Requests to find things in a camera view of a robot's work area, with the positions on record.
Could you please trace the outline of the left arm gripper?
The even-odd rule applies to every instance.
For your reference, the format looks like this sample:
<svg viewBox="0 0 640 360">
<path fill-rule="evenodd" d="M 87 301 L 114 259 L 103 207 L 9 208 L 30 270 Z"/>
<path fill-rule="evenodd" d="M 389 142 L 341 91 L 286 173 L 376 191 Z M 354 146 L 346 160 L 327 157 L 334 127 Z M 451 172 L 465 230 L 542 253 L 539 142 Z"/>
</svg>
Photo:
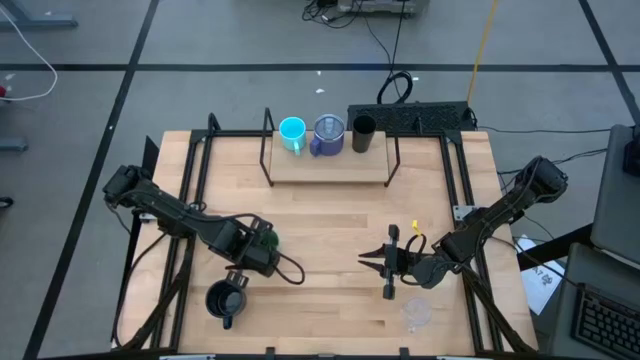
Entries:
<svg viewBox="0 0 640 360">
<path fill-rule="evenodd" d="M 232 265 L 226 266 L 225 269 L 232 271 L 251 270 L 266 278 L 271 277 L 275 273 L 281 255 L 278 249 L 268 251 L 259 244 L 262 232 L 267 229 L 273 230 L 273 224 L 262 218 L 254 219 L 249 226 L 249 231 L 245 232 L 242 238 L 239 259 L 235 260 Z"/>
</svg>

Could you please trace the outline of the cyan mug with handle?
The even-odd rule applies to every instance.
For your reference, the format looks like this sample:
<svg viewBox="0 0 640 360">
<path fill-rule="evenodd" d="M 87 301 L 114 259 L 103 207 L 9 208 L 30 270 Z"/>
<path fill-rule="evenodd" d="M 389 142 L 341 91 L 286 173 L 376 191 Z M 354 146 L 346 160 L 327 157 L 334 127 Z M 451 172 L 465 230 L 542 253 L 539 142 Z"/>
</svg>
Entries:
<svg viewBox="0 0 640 360">
<path fill-rule="evenodd" d="M 280 122 L 279 136 L 285 149 L 300 156 L 306 145 L 306 124 L 299 117 L 285 118 Z"/>
</svg>

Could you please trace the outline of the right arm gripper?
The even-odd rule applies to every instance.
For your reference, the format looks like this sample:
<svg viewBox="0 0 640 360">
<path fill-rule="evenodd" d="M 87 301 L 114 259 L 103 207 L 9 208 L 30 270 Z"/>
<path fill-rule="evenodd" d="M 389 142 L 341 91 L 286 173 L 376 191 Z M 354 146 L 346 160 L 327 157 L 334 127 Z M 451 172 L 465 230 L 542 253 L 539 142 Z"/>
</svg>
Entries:
<svg viewBox="0 0 640 360">
<path fill-rule="evenodd" d="M 409 274 L 413 265 L 415 265 L 423 255 L 424 248 L 427 244 L 425 234 L 418 233 L 412 236 L 404 249 L 398 247 L 399 228 L 395 224 L 391 224 L 388 228 L 389 242 L 382 244 L 379 248 L 359 254 L 360 258 L 384 258 L 384 264 L 371 262 L 369 266 L 374 269 L 381 278 L 384 278 L 385 285 L 383 287 L 383 298 L 395 298 L 395 276 L 402 278 Z M 416 239 L 421 240 L 421 245 L 417 252 L 411 252 L 410 247 Z"/>
</svg>

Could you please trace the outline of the black keyboard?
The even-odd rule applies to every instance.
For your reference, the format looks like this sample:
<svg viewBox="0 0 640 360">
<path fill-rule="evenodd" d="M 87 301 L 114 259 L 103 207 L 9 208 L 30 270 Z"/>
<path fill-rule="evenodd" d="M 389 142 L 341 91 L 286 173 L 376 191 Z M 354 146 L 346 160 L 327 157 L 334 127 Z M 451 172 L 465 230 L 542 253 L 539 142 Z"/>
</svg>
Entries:
<svg viewBox="0 0 640 360">
<path fill-rule="evenodd" d="M 640 360 L 640 305 L 579 283 L 571 336 L 617 360 Z"/>
</svg>

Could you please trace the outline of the grey device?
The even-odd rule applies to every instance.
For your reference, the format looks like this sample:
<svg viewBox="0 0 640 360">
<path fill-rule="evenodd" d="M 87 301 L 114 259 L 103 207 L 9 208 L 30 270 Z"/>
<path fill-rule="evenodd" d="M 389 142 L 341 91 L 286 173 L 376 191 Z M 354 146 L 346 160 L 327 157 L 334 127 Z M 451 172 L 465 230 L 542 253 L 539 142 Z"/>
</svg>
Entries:
<svg viewBox="0 0 640 360">
<path fill-rule="evenodd" d="M 336 0 L 340 12 L 416 14 L 423 11 L 430 0 Z"/>
</svg>

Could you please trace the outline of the black computer case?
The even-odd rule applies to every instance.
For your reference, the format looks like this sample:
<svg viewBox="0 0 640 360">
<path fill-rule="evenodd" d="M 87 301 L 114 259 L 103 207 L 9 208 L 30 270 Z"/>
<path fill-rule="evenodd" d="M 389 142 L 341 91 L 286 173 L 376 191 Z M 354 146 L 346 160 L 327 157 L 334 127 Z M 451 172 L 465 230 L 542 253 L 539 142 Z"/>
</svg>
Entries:
<svg viewBox="0 0 640 360">
<path fill-rule="evenodd" d="M 441 130 L 476 129 L 472 110 L 464 101 L 350 105 L 349 127 L 361 116 L 373 118 L 377 131 L 390 134 L 426 134 Z"/>
</svg>

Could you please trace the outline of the tall black cup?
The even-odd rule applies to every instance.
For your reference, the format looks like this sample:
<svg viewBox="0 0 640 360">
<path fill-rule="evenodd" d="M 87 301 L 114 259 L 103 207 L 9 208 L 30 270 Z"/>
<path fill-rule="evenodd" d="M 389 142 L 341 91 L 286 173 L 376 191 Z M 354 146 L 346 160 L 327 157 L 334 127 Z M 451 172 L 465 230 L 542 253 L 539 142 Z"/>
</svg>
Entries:
<svg viewBox="0 0 640 360">
<path fill-rule="evenodd" d="M 357 153 L 365 153 L 371 144 L 376 131 L 376 120 L 368 115 L 361 115 L 352 124 L 352 148 Z"/>
</svg>

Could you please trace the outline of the white paper sheet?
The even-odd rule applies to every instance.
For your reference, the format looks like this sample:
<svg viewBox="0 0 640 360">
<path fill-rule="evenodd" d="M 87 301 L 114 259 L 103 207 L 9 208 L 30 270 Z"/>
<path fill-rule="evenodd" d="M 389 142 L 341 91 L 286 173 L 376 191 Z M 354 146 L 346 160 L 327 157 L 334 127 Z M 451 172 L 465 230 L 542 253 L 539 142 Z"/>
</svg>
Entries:
<svg viewBox="0 0 640 360">
<path fill-rule="evenodd" d="M 521 272 L 529 309 L 540 315 L 553 293 L 562 284 L 564 268 L 555 260 Z"/>
</svg>

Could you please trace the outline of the wooden shelf with metal legs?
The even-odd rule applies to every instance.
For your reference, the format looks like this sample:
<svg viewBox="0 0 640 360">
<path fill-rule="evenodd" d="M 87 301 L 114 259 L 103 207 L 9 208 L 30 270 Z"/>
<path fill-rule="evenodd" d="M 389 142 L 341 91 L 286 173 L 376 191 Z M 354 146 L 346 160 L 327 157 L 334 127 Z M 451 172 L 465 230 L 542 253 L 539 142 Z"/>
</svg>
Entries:
<svg viewBox="0 0 640 360">
<path fill-rule="evenodd" d="M 284 146 L 269 108 L 264 110 L 260 131 L 259 164 L 270 186 L 276 183 L 379 183 L 388 187 L 401 164 L 399 136 L 377 131 L 365 153 L 352 149 L 346 131 L 343 150 L 334 156 L 314 157 L 308 150 L 313 132 L 306 132 L 307 146 L 297 155 Z"/>
</svg>

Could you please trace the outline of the clear glass cup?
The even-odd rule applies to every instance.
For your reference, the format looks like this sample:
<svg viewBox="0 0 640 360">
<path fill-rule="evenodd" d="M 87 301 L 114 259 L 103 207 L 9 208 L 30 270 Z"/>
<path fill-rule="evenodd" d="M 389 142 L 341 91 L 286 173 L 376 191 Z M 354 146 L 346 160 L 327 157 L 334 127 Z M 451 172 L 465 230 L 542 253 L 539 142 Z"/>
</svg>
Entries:
<svg viewBox="0 0 640 360">
<path fill-rule="evenodd" d="M 421 297 L 409 299 L 402 307 L 402 313 L 410 333 L 426 326 L 432 318 L 431 303 Z"/>
</svg>

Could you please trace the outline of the grey desk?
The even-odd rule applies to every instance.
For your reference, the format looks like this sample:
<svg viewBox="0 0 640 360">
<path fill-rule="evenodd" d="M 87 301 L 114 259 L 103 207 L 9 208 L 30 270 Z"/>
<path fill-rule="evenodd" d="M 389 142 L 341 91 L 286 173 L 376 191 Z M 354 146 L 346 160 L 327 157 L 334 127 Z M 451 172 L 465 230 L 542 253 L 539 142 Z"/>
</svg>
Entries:
<svg viewBox="0 0 640 360">
<path fill-rule="evenodd" d="M 587 360 L 617 360 L 584 345 L 571 336 L 572 317 L 579 283 L 640 305 L 640 270 L 620 262 L 604 253 L 581 244 L 570 247 L 567 267 L 559 298 L 555 328 L 548 345 L 554 356 Z"/>
</svg>

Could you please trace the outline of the blue metallic mug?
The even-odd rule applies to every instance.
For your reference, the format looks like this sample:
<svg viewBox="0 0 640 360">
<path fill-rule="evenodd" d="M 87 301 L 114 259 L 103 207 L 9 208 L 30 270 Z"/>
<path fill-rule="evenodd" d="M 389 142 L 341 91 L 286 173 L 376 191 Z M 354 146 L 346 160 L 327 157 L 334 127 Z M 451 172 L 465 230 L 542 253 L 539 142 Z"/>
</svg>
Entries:
<svg viewBox="0 0 640 360">
<path fill-rule="evenodd" d="M 321 115 L 314 123 L 310 153 L 314 157 L 339 154 L 344 145 L 345 129 L 344 121 L 337 115 Z"/>
</svg>

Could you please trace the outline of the black metal table frame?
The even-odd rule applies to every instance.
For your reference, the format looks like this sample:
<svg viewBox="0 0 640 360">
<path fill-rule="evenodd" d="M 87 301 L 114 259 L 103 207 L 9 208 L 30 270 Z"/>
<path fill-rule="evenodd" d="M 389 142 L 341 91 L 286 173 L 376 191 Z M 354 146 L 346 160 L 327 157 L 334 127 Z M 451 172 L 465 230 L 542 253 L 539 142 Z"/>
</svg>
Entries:
<svg viewBox="0 0 640 360">
<path fill-rule="evenodd" d="M 456 150 L 437 138 L 399 139 L 401 164 L 388 187 L 381 184 L 270 186 L 259 164 L 261 136 L 226 130 L 212 142 L 203 199 L 216 214 L 251 212 L 270 221 L 284 259 L 269 278 L 249 274 L 245 310 L 224 330 L 205 308 L 207 289 L 225 277 L 226 262 L 202 243 L 195 246 L 186 304 L 170 313 L 182 320 L 182 353 L 248 356 L 274 347 L 279 355 L 470 355 L 494 343 L 489 319 L 460 276 L 448 274 L 433 289 L 396 283 L 396 296 L 382 296 L 384 282 L 359 262 L 378 248 L 388 227 L 400 244 L 415 235 L 430 241 L 453 228 L 451 194 L 462 183 Z M 408 331 L 403 305 L 427 299 L 430 322 Z"/>
</svg>

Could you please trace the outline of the black bar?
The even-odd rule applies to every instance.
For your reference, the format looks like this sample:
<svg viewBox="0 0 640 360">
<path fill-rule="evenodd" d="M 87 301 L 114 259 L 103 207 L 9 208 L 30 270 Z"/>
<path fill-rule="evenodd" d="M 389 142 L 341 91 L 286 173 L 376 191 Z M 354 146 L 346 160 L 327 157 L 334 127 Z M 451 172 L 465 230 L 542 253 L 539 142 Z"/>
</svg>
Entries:
<svg viewBox="0 0 640 360">
<path fill-rule="evenodd" d="M 565 257 L 573 244 L 582 244 L 592 248 L 592 227 L 592 224 L 588 224 L 558 238 L 523 250 L 517 256 L 520 270 L 526 271 L 536 267 L 538 263 L 546 263 Z"/>
</svg>

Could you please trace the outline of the black mug with handle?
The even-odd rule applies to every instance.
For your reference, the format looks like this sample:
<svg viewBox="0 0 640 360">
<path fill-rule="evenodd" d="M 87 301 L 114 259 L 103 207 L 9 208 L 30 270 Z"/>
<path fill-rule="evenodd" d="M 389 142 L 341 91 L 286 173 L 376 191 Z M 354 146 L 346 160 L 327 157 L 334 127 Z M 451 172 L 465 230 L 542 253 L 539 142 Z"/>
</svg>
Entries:
<svg viewBox="0 0 640 360">
<path fill-rule="evenodd" d="M 238 284 L 228 280 L 214 283 L 205 296 L 205 306 L 215 318 L 222 320 L 224 330 L 230 330 L 233 320 L 246 306 L 246 294 Z"/>
</svg>

